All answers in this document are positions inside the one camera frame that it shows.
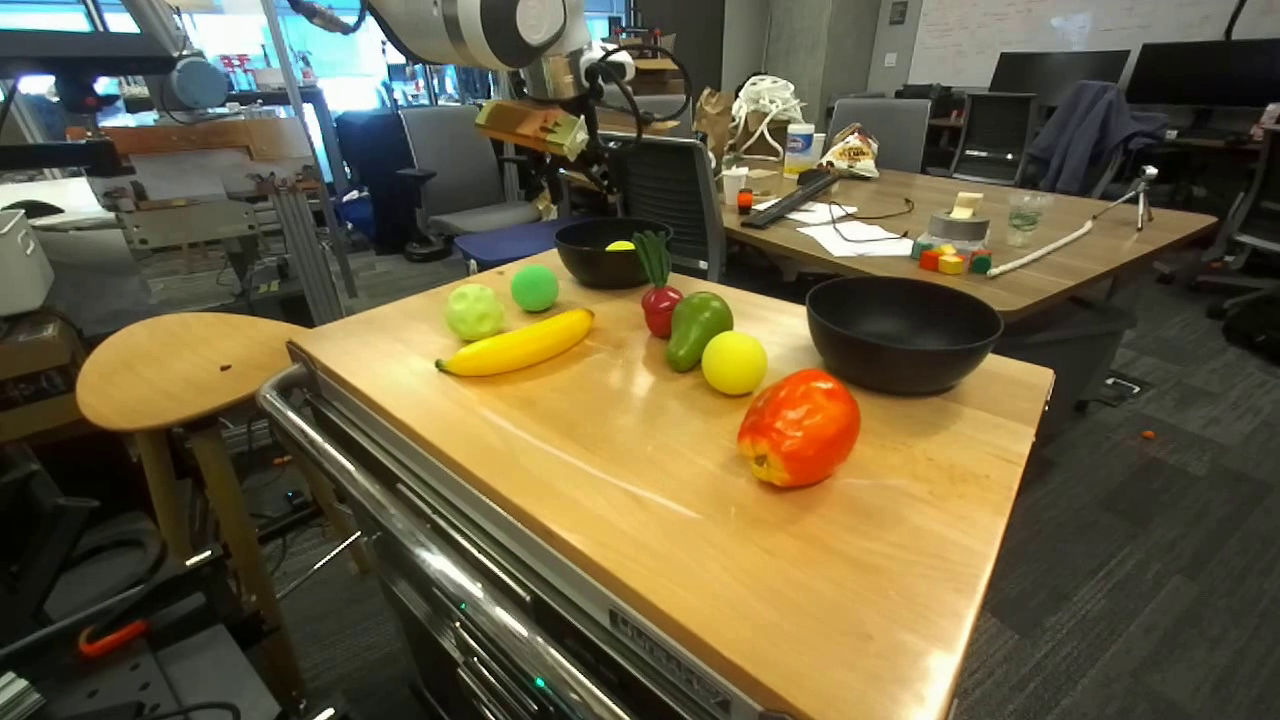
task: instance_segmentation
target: banana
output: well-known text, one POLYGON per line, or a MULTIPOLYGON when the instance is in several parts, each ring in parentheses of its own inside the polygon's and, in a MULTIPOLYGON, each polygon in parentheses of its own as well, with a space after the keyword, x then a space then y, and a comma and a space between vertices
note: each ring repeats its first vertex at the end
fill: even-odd
POLYGON ((569 307, 569 313, 542 314, 537 325, 465 342, 452 357, 439 357, 435 367, 442 374, 499 374, 499 373, 514 373, 514 367, 531 367, 538 361, 551 361, 551 357, 577 349, 580 340, 592 334, 592 329, 595 329, 595 313, 569 307))

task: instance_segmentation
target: box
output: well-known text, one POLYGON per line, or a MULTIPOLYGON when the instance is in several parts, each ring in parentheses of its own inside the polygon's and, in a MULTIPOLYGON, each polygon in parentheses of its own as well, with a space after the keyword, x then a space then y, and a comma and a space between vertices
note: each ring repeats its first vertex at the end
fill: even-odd
POLYGON ((79 333, 48 307, 0 325, 0 445, 79 424, 79 361, 79 333))
POLYGON ((51 264, 17 209, 0 209, 0 314, 31 313, 48 300, 51 264))

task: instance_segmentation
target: paper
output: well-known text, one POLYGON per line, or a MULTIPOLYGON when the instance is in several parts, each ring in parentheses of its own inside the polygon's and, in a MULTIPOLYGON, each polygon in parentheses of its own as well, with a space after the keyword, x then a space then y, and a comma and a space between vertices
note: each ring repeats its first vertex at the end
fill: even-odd
POLYGON ((856 212, 852 204, 801 204, 786 212, 790 223, 833 223, 840 217, 856 212))
POLYGON ((845 219, 845 223, 806 223, 801 232, 813 237, 833 256, 911 256, 911 237, 894 237, 879 223, 845 219))

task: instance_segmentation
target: lemon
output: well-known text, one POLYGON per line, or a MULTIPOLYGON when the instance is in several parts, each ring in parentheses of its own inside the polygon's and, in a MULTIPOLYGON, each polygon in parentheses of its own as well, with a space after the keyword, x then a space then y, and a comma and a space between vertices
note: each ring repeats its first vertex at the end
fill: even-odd
POLYGON ((537 314, 558 300, 558 275, 548 264, 523 264, 513 275, 513 300, 537 314))
POLYGON ((448 291, 442 321, 456 340, 470 342, 508 329, 503 303, 489 285, 459 285, 448 291))
POLYGON ((719 333, 703 349, 703 379, 723 396, 751 396, 769 374, 769 351, 748 333, 719 333))

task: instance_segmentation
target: bowl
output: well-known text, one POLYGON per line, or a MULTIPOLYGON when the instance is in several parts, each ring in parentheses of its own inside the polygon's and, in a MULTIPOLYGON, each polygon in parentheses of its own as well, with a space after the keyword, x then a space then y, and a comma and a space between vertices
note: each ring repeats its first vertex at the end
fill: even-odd
POLYGON ((619 217, 565 223, 555 251, 585 289, 639 289, 649 285, 639 251, 606 251, 610 238, 633 238, 636 232, 662 232, 662 223, 619 217))
POLYGON ((1004 333, 984 300, 893 275, 816 285, 804 314, 829 373, 889 396, 957 389, 1004 333))

